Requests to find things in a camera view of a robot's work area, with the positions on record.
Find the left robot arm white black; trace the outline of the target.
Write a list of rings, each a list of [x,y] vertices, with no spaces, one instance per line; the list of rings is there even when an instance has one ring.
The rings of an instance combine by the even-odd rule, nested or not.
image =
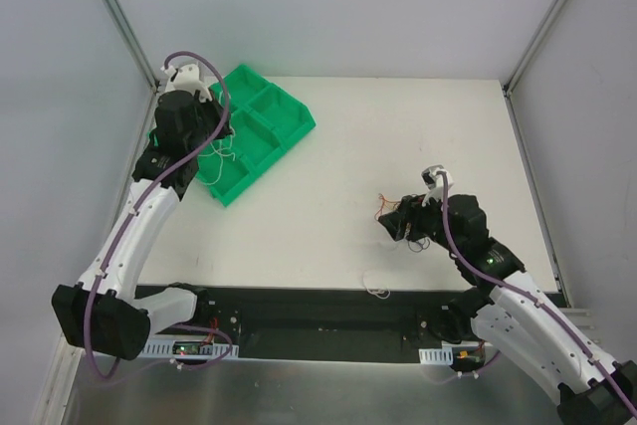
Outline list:
[[[52,296],[68,344],[124,360],[176,324],[203,332],[211,315],[194,286],[174,283],[143,299],[135,291],[159,232],[198,172],[199,153],[231,135],[230,113],[211,93],[175,90],[159,97],[154,123],[105,244],[74,285],[59,285]]]

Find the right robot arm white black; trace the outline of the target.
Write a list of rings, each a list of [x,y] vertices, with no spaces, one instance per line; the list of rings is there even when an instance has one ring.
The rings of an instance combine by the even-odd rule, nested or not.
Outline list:
[[[564,424],[635,418],[635,362],[602,350],[539,289],[519,258],[491,236],[476,197],[405,196],[377,220],[395,241],[427,239],[444,248],[470,284],[430,319],[437,338],[490,343],[555,402]]]

